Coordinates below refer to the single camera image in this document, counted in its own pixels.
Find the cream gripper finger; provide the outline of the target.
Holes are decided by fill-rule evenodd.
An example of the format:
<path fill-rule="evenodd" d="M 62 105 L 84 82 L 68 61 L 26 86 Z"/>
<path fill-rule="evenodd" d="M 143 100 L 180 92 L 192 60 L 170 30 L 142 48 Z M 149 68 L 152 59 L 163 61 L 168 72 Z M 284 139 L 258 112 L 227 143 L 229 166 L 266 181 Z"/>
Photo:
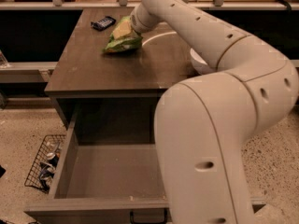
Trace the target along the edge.
<path fill-rule="evenodd" d="M 112 34 L 115 39 L 119 39 L 126 35 L 129 35 L 131 32 L 131 23 L 129 21 L 122 21 L 118 24 L 118 26 L 115 28 Z"/>

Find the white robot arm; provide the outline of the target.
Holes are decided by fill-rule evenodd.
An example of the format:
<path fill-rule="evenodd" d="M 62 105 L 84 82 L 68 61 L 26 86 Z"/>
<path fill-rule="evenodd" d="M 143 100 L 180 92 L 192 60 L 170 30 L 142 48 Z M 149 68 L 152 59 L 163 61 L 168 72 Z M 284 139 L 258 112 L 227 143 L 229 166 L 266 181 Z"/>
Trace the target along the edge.
<path fill-rule="evenodd" d="M 298 96 L 285 55 L 183 0 L 141 0 L 135 31 L 165 21 L 207 63 L 207 74 L 169 88 L 154 134 L 173 224 L 255 224 L 241 147 L 282 120 Z"/>

